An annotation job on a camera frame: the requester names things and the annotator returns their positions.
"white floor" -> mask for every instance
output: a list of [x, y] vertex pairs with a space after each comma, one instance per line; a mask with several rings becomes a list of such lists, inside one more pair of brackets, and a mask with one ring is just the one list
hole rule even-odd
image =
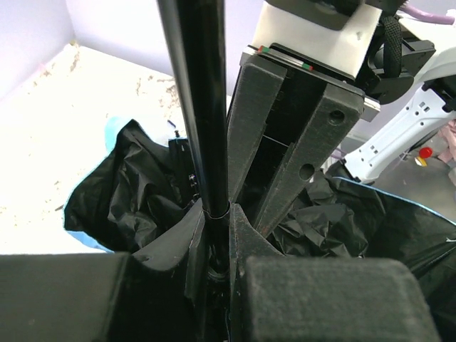
[[88, 251], [63, 231], [56, 208], [105, 156], [109, 117], [157, 126], [170, 118], [184, 129], [173, 85], [164, 74], [68, 45], [2, 101], [0, 254]]

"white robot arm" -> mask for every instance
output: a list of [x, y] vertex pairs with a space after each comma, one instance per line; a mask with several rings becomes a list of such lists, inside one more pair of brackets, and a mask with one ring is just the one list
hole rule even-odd
[[[435, 45], [435, 53], [415, 77], [416, 83], [447, 78], [456, 74], [456, 28], [403, 18], [400, 23], [422, 40]], [[407, 105], [369, 141], [345, 158], [345, 168], [359, 182], [374, 182], [382, 171], [412, 145], [456, 118], [454, 108], [445, 108], [454, 96], [452, 89], [417, 90]]]

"plastic bag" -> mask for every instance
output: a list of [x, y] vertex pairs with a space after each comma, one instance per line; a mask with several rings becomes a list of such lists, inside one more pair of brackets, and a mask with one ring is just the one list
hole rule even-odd
[[401, 261], [420, 282], [444, 341], [454, 337], [456, 226], [439, 214], [369, 186], [318, 174], [269, 241], [294, 256]]
[[189, 209], [168, 147], [131, 120], [111, 153], [73, 191], [64, 227], [111, 251], [135, 252], [177, 224]]

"black strap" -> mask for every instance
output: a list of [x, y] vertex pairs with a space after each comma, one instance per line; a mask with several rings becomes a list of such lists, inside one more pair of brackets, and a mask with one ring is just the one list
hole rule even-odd
[[380, 22], [385, 27], [383, 70], [387, 78], [399, 77], [402, 70], [402, 33], [399, 21], [392, 16], [383, 16]]

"black rod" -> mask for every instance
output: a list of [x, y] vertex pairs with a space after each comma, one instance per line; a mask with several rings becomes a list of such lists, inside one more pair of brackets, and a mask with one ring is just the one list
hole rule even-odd
[[227, 266], [229, 211], [224, 1], [158, 0], [158, 5], [220, 271]]

